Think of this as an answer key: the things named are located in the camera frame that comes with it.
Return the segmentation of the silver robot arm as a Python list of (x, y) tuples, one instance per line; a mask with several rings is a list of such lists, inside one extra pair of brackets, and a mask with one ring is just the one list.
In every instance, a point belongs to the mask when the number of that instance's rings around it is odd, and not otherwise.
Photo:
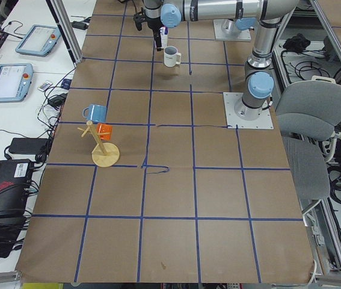
[(281, 0), (226, 0), (226, 1), (144, 1), (143, 8), (134, 14), (137, 30), (146, 23), (153, 32), (156, 48), (161, 50), (160, 29), (175, 28), (182, 21), (199, 20), (256, 20), (253, 49), (244, 69), (246, 91), (236, 101), (234, 110), (244, 120), (256, 120), (263, 110), (264, 102), (270, 97), (273, 81), (266, 69), (271, 64), (283, 19), (294, 11), (297, 1)]

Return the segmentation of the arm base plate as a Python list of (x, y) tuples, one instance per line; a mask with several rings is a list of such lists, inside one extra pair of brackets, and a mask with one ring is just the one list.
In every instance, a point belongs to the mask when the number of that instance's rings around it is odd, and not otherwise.
[(224, 107), (228, 128), (232, 129), (274, 129), (268, 101), (260, 108), (248, 108), (242, 101), (243, 93), (224, 92)]
[(229, 19), (215, 19), (214, 32), (215, 40), (233, 42), (251, 42), (249, 29), (239, 30), (236, 22)]

